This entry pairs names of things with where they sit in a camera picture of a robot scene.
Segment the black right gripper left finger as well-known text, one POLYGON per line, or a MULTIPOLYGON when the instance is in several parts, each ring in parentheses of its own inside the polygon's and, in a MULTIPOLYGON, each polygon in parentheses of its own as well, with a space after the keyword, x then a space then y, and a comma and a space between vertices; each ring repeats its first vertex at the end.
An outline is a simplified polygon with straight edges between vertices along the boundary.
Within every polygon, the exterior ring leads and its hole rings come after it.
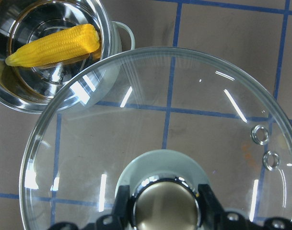
POLYGON ((94 223, 86 224, 82 230, 124 230, 128 225, 128 203, 130 186, 121 185, 110 214, 99 217, 94 223))

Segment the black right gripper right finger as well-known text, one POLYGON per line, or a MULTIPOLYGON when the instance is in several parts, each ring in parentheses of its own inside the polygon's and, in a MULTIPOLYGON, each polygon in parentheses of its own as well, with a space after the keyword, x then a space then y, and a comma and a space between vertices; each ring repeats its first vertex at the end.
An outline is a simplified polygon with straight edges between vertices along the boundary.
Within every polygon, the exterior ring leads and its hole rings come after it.
POLYGON ((292 222, 286 218, 267 218, 261 226, 235 211, 225 211, 208 184, 199 184, 198 193, 205 230, 292 230, 292 222))

